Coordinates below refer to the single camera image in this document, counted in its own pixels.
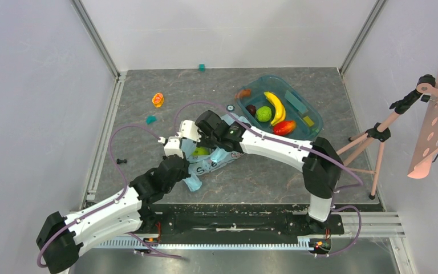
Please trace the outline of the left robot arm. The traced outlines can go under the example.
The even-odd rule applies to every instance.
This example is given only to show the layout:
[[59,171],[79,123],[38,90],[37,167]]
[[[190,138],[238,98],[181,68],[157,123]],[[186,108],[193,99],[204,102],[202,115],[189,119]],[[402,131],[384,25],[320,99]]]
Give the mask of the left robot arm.
[[66,216],[58,211],[48,215],[36,239],[38,267],[60,273],[100,243],[129,232],[151,232],[158,222],[151,204],[189,175],[186,159],[166,156],[100,203]]

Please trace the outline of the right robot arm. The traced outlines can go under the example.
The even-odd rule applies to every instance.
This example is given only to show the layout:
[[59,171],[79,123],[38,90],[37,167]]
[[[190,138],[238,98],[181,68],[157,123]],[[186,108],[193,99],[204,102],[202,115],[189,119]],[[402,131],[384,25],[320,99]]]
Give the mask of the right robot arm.
[[343,162],[328,140],[288,139],[264,132],[237,118],[228,124],[211,110],[203,112],[192,122],[190,131],[198,143],[227,152],[263,156],[300,171],[310,193],[306,218],[308,229],[321,233],[329,226],[333,194]]

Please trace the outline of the green fake apple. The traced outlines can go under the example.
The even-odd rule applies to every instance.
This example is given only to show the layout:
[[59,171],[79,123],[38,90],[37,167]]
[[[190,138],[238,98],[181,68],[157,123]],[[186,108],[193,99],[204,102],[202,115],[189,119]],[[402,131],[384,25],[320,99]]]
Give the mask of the green fake apple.
[[196,147],[191,155],[193,157],[208,156],[210,155],[210,149],[205,147]]

